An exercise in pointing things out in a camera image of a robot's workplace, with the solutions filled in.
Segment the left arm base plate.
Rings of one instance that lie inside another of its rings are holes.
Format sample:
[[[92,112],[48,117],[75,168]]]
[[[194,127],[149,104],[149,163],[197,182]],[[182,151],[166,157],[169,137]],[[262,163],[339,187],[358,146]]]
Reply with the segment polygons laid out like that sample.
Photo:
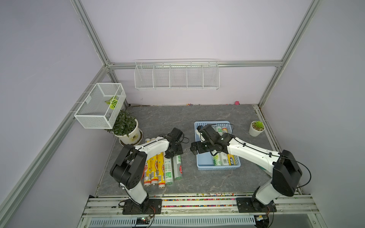
[[[123,215],[161,214],[162,200],[160,198],[147,198],[142,204],[135,203],[132,199],[125,201]]]

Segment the large potted green plant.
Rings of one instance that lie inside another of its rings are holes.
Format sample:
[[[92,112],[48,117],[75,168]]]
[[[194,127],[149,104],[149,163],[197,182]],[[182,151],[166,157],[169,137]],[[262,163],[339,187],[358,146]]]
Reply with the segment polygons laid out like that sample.
[[[137,145],[142,139],[138,120],[126,110],[121,110],[112,129],[106,129],[123,144]]]

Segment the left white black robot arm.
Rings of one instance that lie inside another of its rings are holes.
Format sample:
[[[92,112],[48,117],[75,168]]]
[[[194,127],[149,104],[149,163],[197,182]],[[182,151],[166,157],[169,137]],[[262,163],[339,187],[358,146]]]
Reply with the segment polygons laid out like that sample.
[[[131,201],[138,206],[147,204],[149,196],[141,183],[145,163],[152,157],[165,153],[170,159],[183,153],[181,130],[174,128],[169,134],[161,135],[142,145],[125,145],[110,169],[110,176],[123,187]]]

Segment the yellow plastic wrap roll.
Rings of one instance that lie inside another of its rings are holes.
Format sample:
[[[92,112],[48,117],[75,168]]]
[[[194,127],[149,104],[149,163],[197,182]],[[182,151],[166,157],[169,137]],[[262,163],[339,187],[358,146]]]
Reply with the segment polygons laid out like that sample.
[[[231,155],[231,154],[227,154],[227,156],[228,156],[228,159],[229,159],[230,166],[236,165],[234,156]]]

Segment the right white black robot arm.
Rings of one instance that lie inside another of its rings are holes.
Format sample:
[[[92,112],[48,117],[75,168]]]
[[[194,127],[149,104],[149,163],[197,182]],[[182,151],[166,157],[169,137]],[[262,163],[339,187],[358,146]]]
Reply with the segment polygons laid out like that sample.
[[[291,152],[266,150],[229,133],[220,135],[210,124],[197,127],[195,132],[199,141],[191,144],[190,150],[194,155],[230,154],[255,163],[271,174],[271,179],[259,186],[251,198],[251,204],[256,210],[266,207],[280,196],[294,196],[302,170]]]

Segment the small white potted succulent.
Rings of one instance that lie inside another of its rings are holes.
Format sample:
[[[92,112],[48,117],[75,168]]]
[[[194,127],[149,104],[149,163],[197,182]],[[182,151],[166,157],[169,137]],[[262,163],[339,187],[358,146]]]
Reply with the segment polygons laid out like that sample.
[[[261,121],[253,121],[250,125],[249,134],[253,137],[259,136],[265,130],[265,125]]]

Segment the light blue plastic basket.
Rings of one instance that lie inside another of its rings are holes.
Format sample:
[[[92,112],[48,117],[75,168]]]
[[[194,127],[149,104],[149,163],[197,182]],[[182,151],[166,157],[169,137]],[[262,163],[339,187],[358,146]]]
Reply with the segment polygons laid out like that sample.
[[[197,121],[194,123],[195,141],[201,140],[197,128],[199,126],[206,126],[207,124],[213,125],[214,127],[220,126],[226,128],[229,134],[232,133],[232,124],[229,121]],[[234,156],[235,165],[216,166],[213,164],[213,156],[210,153],[197,154],[196,163],[200,171],[235,170],[241,167],[240,159],[237,156]]]

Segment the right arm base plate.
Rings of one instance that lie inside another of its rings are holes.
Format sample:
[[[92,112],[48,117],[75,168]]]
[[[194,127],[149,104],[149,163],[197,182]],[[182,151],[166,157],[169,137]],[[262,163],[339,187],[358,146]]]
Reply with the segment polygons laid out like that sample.
[[[268,205],[264,205],[257,200],[253,200],[248,197],[241,197],[236,199],[236,204],[239,213],[270,213],[277,212],[274,201],[271,201]]]

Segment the yellow wrap roll leftmost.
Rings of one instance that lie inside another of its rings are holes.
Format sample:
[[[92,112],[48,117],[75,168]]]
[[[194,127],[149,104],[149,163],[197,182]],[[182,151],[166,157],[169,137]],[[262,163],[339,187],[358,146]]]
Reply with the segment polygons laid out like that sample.
[[[150,159],[146,160],[144,166],[144,186],[149,187],[151,186],[151,164]]]

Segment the aluminium rail frame front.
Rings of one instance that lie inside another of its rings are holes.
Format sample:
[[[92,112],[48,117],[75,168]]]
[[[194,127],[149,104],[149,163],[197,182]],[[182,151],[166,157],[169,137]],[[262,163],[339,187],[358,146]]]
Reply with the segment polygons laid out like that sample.
[[[325,228],[314,199],[278,197],[262,212],[252,212],[249,192],[163,194],[142,214],[127,207],[126,196],[88,199],[80,228]]]

